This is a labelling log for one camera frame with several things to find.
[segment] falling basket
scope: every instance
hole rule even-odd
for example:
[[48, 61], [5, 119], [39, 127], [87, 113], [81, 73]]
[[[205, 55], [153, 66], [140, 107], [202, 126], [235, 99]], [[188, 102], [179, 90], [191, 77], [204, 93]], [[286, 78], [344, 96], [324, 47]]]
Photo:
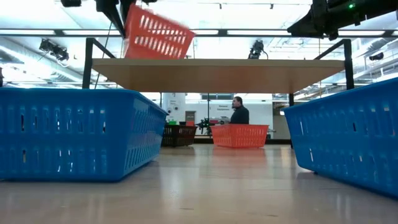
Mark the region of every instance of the falling basket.
[[181, 59], [195, 33], [132, 4], [126, 21], [124, 56], [131, 59]]

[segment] basket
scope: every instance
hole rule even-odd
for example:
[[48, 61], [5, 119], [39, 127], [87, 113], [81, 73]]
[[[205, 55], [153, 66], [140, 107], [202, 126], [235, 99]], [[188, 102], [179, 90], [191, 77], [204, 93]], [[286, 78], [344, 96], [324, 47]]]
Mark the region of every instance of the basket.
[[126, 58], [181, 59], [187, 54], [195, 33], [131, 4], [126, 35]]
[[217, 146], [233, 148], [263, 147], [268, 125], [226, 124], [211, 127]]
[[117, 181], [159, 154], [166, 112], [130, 90], [0, 88], [0, 179]]
[[285, 109], [300, 167], [398, 196], [398, 79]]
[[166, 125], [162, 146], [190, 146], [193, 144], [196, 132], [196, 126]]

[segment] red basket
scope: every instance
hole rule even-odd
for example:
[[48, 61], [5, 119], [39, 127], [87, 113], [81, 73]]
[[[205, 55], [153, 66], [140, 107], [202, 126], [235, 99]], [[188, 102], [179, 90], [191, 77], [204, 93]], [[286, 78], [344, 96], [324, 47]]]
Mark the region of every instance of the red basket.
[[187, 54], [195, 33], [131, 4], [126, 35], [126, 58], [181, 59]]
[[212, 126], [214, 144], [233, 148], [263, 147], [268, 125], [227, 124]]

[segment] floor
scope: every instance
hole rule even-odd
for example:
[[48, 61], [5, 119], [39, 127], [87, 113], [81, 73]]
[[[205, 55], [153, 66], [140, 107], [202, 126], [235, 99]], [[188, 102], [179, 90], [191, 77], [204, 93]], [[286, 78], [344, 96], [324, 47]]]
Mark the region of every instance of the floor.
[[288, 146], [162, 149], [118, 184], [0, 182], [1, 224], [396, 224], [397, 211], [299, 168]]

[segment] ceiling light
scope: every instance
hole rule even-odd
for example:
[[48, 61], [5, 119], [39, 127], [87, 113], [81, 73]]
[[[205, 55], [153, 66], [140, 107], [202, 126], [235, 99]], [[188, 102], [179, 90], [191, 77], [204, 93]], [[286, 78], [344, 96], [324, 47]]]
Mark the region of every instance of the ceiling light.
[[55, 35], [54, 30], [19, 30], [19, 29], [0, 29], [0, 34], [7, 35]]
[[218, 30], [191, 30], [198, 35], [217, 35]]
[[32, 84], [32, 85], [45, 85], [48, 82], [45, 81], [14, 81], [14, 80], [5, 80], [4, 82], [11, 82], [13, 84]]
[[291, 37], [292, 34], [286, 30], [229, 30], [228, 35], [269, 35], [269, 36], [287, 36]]
[[341, 30], [338, 32], [340, 36], [361, 36], [361, 35], [383, 35], [383, 30]]
[[[369, 85], [370, 83], [355, 83], [354, 85], [356, 86], [365, 86], [365, 85]], [[336, 83], [336, 85], [341, 85], [341, 86], [346, 86], [347, 83]]]
[[87, 35], [87, 36], [96, 36], [96, 35], [120, 35], [117, 30], [64, 30], [63, 33], [65, 35]]

